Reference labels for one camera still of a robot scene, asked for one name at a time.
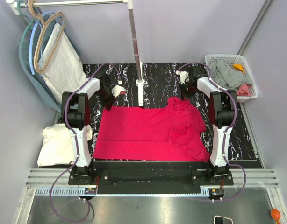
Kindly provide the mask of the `pink red t shirt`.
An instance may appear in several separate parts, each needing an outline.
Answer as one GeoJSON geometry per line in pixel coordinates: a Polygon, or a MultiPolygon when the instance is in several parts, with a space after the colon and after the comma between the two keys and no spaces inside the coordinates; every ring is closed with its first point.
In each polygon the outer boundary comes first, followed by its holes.
{"type": "Polygon", "coordinates": [[[193,161],[210,158],[201,133],[200,112],[190,100],[171,97],[160,109],[112,107],[104,110],[94,149],[101,160],[193,161]]]}

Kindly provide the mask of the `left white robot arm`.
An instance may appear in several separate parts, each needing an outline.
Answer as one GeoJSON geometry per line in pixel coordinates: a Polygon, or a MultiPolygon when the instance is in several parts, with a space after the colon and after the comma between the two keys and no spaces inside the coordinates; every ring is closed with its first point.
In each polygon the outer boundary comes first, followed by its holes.
{"type": "Polygon", "coordinates": [[[110,110],[115,96],[110,88],[110,78],[105,72],[98,72],[79,88],[65,91],[61,97],[61,120],[69,129],[73,142],[74,166],[89,167],[92,158],[88,149],[87,126],[90,124],[89,100],[99,96],[101,105],[110,110]]]}

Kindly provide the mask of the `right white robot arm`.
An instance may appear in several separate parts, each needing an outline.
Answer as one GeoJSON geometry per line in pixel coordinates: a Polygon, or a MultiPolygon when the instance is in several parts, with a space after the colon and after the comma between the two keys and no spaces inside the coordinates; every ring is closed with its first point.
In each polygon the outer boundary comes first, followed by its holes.
{"type": "Polygon", "coordinates": [[[180,77],[181,95],[182,98],[191,98],[196,91],[201,91],[209,98],[208,119],[213,126],[210,163],[214,168],[226,168],[229,166],[227,156],[230,134],[237,119],[237,94],[215,83],[209,66],[203,63],[199,65],[205,69],[201,74],[195,72],[193,67],[188,71],[176,71],[180,77]]]}

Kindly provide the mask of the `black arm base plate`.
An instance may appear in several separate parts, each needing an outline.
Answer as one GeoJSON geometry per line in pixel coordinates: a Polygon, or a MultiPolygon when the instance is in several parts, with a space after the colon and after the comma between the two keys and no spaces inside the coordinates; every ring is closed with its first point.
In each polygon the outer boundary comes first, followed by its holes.
{"type": "Polygon", "coordinates": [[[219,169],[212,176],[203,162],[94,161],[88,168],[73,168],[70,185],[96,185],[99,195],[197,195],[203,186],[232,186],[232,173],[219,169]]]}

